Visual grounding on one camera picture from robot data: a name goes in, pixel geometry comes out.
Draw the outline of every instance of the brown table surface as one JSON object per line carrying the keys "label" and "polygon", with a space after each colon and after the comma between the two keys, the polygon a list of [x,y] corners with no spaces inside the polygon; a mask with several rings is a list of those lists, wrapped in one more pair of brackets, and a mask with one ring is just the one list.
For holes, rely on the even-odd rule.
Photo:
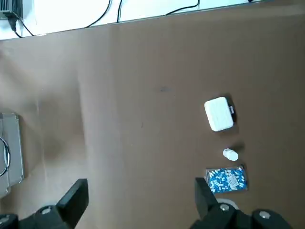
{"label": "brown table surface", "polygon": [[[266,2],[0,43],[0,106],[22,117],[26,179],[1,200],[25,217],[87,177],[78,228],[188,228],[194,178],[245,164],[218,195],[304,228],[305,7]],[[234,128],[203,104],[226,95]],[[242,146],[236,163],[222,150]]]}

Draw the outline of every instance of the white bottle cap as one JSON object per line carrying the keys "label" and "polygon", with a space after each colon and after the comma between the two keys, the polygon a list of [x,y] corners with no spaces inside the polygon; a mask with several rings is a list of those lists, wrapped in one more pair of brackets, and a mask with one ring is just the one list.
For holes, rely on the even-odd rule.
{"label": "white bottle cap", "polygon": [[224,149],[223,155],[225,158],[228,158],[230,161],[237,161],[238,159],[238,154],[231,149]]}

